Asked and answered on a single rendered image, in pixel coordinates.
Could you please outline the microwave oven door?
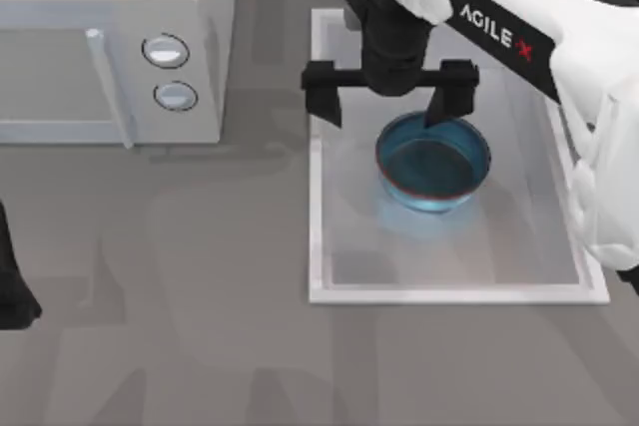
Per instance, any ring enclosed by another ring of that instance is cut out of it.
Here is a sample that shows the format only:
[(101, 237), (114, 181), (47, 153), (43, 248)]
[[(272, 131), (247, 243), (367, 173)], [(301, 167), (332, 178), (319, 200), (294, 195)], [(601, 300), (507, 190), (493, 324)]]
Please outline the microwave oven door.
[(0, 145), (122, 144), (86, 30), (0, 29)]

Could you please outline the large round microwave knob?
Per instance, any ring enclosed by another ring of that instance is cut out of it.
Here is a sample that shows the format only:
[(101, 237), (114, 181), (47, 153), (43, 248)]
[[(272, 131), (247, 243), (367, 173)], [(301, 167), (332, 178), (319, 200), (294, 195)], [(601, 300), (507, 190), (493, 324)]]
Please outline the large round microwave knob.
[(179, 69), (190, 59), (188, 45), (179, 37), (168, 33), (145, 39), (141, 50), (150, 64), (165, 70)]

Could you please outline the blue glass bowl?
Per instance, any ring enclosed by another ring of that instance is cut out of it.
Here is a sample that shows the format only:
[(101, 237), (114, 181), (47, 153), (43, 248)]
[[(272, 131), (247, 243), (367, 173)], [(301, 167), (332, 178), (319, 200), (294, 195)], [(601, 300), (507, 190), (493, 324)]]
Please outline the blue glass bowl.
[(467, 202), (487, 179), (491, 149), (463, 119), (425, 127), (425, 113), (398, 116), (374, 148), (378, 176), (398, 204), (421, 213), (447, 213)]

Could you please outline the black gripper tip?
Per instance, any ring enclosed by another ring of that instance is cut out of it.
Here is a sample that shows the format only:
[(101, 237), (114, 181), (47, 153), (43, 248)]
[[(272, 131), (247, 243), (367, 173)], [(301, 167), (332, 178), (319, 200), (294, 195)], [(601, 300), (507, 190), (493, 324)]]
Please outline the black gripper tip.
[(6, 211), (0, 201), (0, 331), (27, 329), (42, 312), (19, 269)]

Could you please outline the small round microwave knob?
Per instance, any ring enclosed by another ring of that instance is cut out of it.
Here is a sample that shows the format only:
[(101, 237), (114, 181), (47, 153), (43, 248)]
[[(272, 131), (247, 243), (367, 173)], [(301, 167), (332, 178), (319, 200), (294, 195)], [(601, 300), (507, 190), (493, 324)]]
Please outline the small round microwave knob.
[(187, 112), (199, 101), (197, 91), (189, 84), (179, 81), (156, 86), (154, 100), (163, 109), (170, 112)]

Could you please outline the pale microwave oven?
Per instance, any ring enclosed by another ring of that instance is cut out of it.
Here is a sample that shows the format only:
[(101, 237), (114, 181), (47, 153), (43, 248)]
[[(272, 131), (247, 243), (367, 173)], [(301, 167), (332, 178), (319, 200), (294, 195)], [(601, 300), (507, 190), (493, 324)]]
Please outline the pale microwave oven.
[[(88, 29), (107, 32), (118, 79), (133, 116), (135, 145), (213, 144), (221, 136), (233, 38), (235, 0), (0, 0), (0, 29)], [(141, 46), (163, 33), (189, 47), (179, 69), (150, 64)], [(170, 112), (156, 86), (193, 87), (198, 104)]]

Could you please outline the white sink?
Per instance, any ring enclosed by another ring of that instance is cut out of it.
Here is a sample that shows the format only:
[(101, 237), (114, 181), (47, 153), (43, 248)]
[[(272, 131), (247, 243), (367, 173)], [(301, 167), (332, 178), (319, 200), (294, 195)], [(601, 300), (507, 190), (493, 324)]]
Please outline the white sink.
[(310, 301), (607, 303), (601, 266), (569, 228), (573, 162), (558, 108), (440, 27), (426, 64), (448, 58), (480, 69), (471, 122), (492, 151), (486, 183), (449, 213), (398, 204), (381, 183), (374, 143), (388, 122), (422, 109), (430, 94), (389, 101), (342, 91), (340, 128), (310, 121)]

